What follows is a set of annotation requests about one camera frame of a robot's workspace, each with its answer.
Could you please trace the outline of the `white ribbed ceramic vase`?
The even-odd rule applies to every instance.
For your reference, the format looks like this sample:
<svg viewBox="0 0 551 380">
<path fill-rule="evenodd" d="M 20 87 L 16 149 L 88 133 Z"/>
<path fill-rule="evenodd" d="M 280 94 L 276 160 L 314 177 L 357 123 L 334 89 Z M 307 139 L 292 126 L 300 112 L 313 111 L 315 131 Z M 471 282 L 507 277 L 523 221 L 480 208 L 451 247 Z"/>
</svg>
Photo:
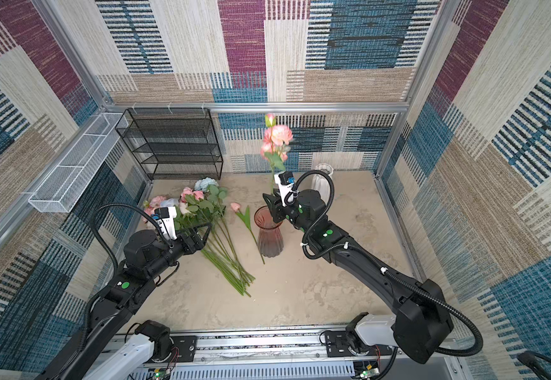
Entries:
<svg viewBox="0 0 551 380">
<path fill-rule="evenodd" d="M 323 172 L 327 177 L 332 179 L 334 169 L 331 165 L 321 163 L 315 166 L 315 170 Z M 321 175 L 313 175 L 311 189 L 319 192 L 321 199 L 327 204 L 330 196 L 329 182 Z"/>
</svg>

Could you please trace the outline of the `pink rose spray stem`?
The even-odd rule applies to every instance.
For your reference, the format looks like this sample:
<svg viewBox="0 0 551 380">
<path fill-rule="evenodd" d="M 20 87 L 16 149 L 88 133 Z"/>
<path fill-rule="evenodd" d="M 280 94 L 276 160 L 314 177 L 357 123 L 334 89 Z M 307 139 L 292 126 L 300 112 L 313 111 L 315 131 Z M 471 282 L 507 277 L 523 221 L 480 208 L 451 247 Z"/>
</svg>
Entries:
<svg viewBox="0 0 551 380">
<path fill-rule="evenodd" d="M 276 185 L 274 175 L 286 171 L 285 163 L 288 160 L 288 152 L 291 150 L 290 143 L 294 136 L 290 127 L 276 123 L 276 117 L 273 114 L 269 113 L 265 116 L 265 123 L 266 129 L 260 154 L 268 162 L 272 171 L 273 183 Z"/>
</svg>

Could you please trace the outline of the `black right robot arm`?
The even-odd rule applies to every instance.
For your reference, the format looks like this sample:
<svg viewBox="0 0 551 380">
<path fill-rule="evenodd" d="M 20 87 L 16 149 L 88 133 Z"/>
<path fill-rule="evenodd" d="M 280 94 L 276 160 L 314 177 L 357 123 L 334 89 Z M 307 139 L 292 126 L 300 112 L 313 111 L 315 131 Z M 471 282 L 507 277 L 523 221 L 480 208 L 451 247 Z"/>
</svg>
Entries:
<svg viewBox="0 0 551 380">
<path fill-rule="evenodd" d="M 307 259 L 323 259 L 349 272 L 389 307 L 394 316 L 390 345 L 419 364 L 435 353 L 470 357 L 482 351 L 481 332 L 446 302 L 440 286 L 399 272 L 329 220 L 335 195 L 329 175 L 313 169 L 299 178 L 290 171 L 273 178 L 275 188 L 263 195 L 273 220 L 286 220 L 302 231 L 301 248 Z"/>
</svg>

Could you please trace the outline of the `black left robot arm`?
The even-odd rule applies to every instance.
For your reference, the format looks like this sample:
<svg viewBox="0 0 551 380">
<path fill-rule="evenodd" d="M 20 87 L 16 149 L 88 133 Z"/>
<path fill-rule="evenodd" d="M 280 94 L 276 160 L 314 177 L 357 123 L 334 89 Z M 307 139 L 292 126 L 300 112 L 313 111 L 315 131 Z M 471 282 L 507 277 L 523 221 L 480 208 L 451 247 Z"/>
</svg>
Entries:
<svg viewBox="0 0 551 380">
<path fill-rule="evenodd" d="M 130 237 L 124 248 L 126 260 L 117 265 L 112 279 L 89 301 L 81 329 L 37 376 L 39 379 L 81 379 L 158 286 L 156 278 L 178 265 L 182 256 L 201 250 L 207 243 L 210 223 L 203 225 L 204 236 L 199 236 L 199 229 L 194 227 L 171 238 L 143 210 L 128 204 L 121 207 L 141 215 L 155 230 L 139 231 Z"/>
</svg>

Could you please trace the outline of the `red glass vase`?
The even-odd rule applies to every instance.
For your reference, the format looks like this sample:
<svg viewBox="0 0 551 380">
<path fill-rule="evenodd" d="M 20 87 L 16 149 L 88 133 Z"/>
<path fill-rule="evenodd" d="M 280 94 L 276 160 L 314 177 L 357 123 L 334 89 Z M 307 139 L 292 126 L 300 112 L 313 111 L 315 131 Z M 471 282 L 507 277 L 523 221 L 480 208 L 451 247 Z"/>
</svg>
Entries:
<svg viewBox="0 0 551 380">
<path fill-rule="evenodd" d="M 259 208 L 254 215 L 259 229 L 258 248 L 262 257 L 274 258 L 283 251 L 284 240 L 280 230 L 282 223 L 275 223 L 267 206 Z"/>
</svg>

